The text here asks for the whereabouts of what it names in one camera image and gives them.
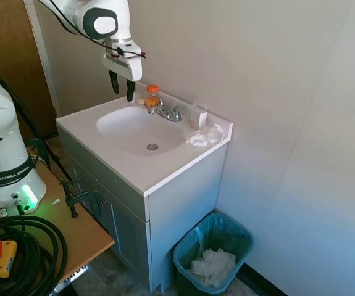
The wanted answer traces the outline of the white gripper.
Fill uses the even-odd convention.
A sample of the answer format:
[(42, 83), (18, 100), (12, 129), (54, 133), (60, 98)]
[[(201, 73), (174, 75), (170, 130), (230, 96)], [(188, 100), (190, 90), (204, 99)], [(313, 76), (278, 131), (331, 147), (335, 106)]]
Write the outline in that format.
[(119, 94), (119, 82), (117, 75), (126, 78), (127, 82), (127, 101), (131, 102), (135, 95), (135, 82), (143, 77), (142, 62), (140, 57), (112, 57), (107, 52), (102, 53), (102, 64), (109, 70), (114, 94)]

